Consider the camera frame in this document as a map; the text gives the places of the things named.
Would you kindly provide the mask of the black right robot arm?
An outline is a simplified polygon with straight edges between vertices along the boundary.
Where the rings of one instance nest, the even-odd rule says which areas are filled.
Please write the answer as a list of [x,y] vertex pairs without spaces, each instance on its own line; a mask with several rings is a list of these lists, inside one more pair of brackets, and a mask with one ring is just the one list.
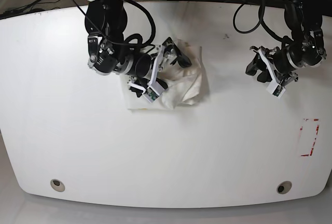
[[[100,75],[116,73],[129,76],[128,88],[137,97],[144,96],[153,102],[168,89],[165,80],[159,78],[167,65],[179,64],[191,67],[188,56],[183,54],[171,38],[162,45],[153,45],[156,25],[142,5],[133,0],[88,0],[85,28],[88,32],[88,67]],[[140,9],[151,26],[147,41],[141,34],[124,37],[128,16],[124,9],[127,2]]]

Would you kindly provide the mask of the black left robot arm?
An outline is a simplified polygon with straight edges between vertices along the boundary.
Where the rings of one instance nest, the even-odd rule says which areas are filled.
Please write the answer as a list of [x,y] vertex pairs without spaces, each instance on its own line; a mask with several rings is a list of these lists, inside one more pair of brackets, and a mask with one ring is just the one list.
[[281,86],[298,80],[297,69],[306,66],[318,66],[326,59],[322,31],[323,16],[317,0],[282,0],[284,2],[284,20],[291,31],[291,37],[279,37],[264,22],[266,0],[261,0],[258,10],[258,23],[248,31],[251,33],[259,26],[281,47],[267,49],[252,46],[255,56],[246,67],[245,73],[256,76],[261,83],[272,82]]

